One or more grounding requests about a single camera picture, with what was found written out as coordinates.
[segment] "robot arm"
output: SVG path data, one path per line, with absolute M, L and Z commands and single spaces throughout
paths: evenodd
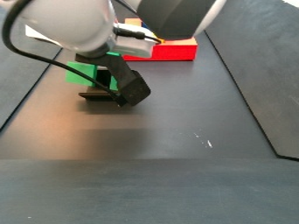
M 217 17 L 226 0 L 126 0 L 137 10 L 154 34 L 162 39 L 189 39 Z M 51 63 L 73 71 L 106 90 L 119 105 L 137 105 L 151 93 L 141 74 L 126 62 L 107 55 L 114 49 L 118 35 L 129 37 L 131 31 L 118 27 L 110 0 L 0 0 L 9 11 L 3 28 L 6 46 L 23 56 Z M 114 93 L 98 80 L 61 62 L 21 51 L 11 42 L 11 31 L 18 17 L 47 38 L 78 54 L 77 61 L 106 66 L 114 70 L 121 94 Z M 137 38 L 151 38 L 134 31 Z
M 212 23 L 228 0 L 123 0 L 161 39 L 189 39 Z M 11 10 L 18 0 L 0 0 Z M 25 22 L 74 52 L 98 57 L 117 44 L 111 0 L 34 0 Z

